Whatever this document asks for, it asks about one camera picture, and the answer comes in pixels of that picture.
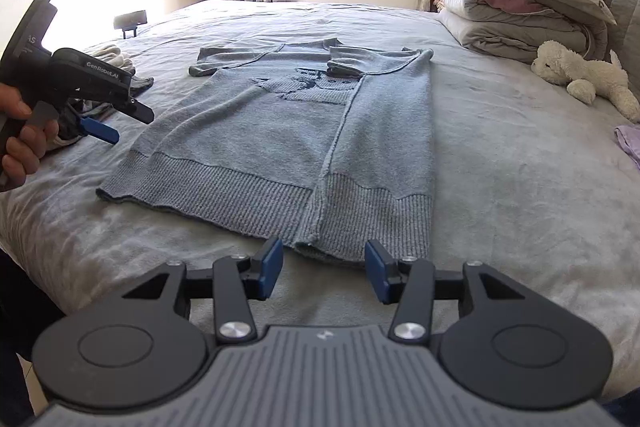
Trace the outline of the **person left hand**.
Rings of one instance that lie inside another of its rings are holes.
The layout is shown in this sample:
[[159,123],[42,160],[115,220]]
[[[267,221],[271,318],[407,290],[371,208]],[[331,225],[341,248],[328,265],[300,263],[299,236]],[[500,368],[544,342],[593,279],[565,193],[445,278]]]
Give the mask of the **person left hand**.
[[[1,85],[1,112],[18,120],[32,116],[32,109],[23,101],[20,91],[6,84]],[[25,124],[19,136],[11,136],[6,142],[6,153],[1,157],[1,167],[6,175],[6,181],[1,184],[2,192],[22,186],[27,176],[38,170],[40,159],[57,135],[58,121],[53,119],[42,128]]]

